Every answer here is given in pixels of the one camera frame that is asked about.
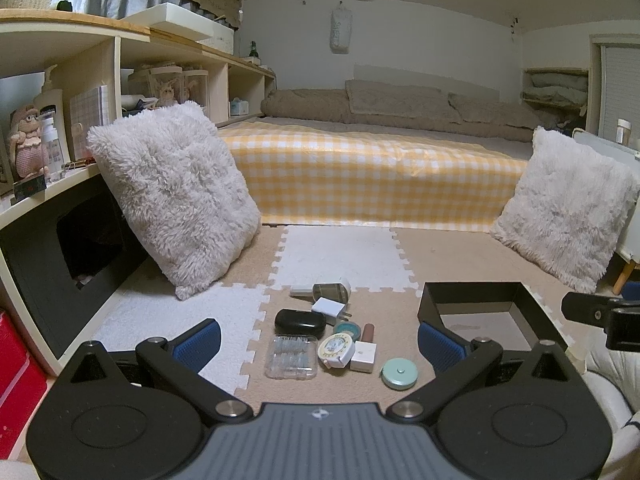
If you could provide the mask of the teal clear tape roll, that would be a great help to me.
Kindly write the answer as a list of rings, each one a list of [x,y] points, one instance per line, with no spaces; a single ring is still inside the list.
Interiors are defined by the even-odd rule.
[[[353,341],[357,341],[361,337],[362,330],[361,330],[360,326],[357,323],[354,323],[354,322],[341,322],[341,323],[337,323],[334,326],[333,333],[334,334],[340,334],[340,333],[349,334],[349,336],[352,337]]]

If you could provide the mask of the pink plaid notebook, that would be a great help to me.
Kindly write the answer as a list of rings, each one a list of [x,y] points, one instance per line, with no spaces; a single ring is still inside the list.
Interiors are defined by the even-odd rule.
[[[70,99],[70,134],[72,135],[73,160],[91,158],[87,134],[94,126],[105,126],[110,121],[108,87],[105,84],[81,92]]]

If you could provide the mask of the brown bed pillows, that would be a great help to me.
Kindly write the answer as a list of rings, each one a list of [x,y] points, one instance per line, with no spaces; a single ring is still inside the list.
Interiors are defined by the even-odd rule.
[[[343,89],[273,90],[270,117],[375,125],[529,142],[540,118],[521,104],[486,101],[437,88],[352,79]]]

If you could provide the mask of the clear plastic case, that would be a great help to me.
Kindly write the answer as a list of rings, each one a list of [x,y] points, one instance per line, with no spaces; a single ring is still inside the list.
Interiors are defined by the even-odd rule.
[[[265,360],[271,379],[308,380],[318,372],[318,340],[311,336],[274,336]]]

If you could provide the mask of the white round yellow-dial tape measure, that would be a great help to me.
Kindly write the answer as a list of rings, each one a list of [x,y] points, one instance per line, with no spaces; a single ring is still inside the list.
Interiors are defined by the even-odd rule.
[[[318,345],[317,356],[325,368],[342,370],[355,354],[355,341],[349,333],[335,333]]]

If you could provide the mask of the black cardboard box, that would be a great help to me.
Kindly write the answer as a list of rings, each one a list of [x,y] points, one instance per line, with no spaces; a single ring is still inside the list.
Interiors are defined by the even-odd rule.
[[[574,344],[541,296],[521,282],[427,283],[418,319],[466,340],[488,337],[511,351],[528,351],[541,339],[563,349]]]

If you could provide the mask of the yellow gingham bed cover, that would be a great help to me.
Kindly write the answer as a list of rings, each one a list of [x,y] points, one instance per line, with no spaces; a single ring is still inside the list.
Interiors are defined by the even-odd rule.
[[[262,220],[486,232],[532,148],[439,132],[254,119],[222,128]]]

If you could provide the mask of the mint green round tape measure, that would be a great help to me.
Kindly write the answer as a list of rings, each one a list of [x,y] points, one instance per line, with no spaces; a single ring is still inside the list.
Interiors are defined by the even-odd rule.
[[[405,358],[387,360],[381,370],[382,382],[396,391],[412,388],[418,381],[419,371],[412,361]]]

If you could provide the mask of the folded blankets on shelf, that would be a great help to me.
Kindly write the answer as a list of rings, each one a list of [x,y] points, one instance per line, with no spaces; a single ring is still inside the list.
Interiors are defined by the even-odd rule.
[[[579,68],[523,70],[521,100],[544,128],[571,132],[585,128],[589,73]]]

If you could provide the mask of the white fluffy pillow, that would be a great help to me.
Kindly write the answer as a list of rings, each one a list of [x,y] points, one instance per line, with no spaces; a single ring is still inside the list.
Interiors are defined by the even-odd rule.
[[[198,104],[95,126],[87,143],[128,226],[178,299],[222,278],[257,234],[262,215]]]
[[[538,127],[493,238],[576,292],[593,294],[639,198],[629,166]]]

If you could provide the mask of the white usb wall charger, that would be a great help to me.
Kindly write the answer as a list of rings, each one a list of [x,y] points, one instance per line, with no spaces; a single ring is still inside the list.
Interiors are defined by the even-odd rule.
[[[322,314],[329,325],[346,322],[352,317],[347,311],[347,304],[323,297],[314,302],[311,311]]]

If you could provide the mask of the hanging white bag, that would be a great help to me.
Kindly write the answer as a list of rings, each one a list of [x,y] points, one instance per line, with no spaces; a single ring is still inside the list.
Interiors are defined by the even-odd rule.
[[[347,53],[352,38],[352,11],[339,3],[331,13],[330,49],[334,53]]]

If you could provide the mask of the white cube brown-cap bottle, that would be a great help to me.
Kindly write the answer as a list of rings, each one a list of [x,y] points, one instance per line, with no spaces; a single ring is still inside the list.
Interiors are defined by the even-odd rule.
[[[360,338],[355,342],[355,353],[350,359],[351,370],[360,373],[372,373],[376,357],[376,343],[374,339],[374,325],[367,323],[363,326]]]

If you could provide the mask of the black oval earbuds case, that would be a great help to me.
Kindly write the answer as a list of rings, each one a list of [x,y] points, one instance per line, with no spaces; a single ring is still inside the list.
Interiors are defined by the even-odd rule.
[[[320,337],[326,329],[326,317],[319,312],[280,310],[274,318],[277,334]]]

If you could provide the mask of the white lotion pump bottle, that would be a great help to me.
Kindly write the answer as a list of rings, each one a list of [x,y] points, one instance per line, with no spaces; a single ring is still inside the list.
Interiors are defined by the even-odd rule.
[[[56,64],[51,65],[44,71],[43,84],[40,93],[34,97],[35,107],[41,114],[50,114],[58,132],[58,140],[64,164],[70,162],[70,150],[67,146],[64,112],[63,112],[63,90],[58,88],[52,81],[52,72],[57,68]]]

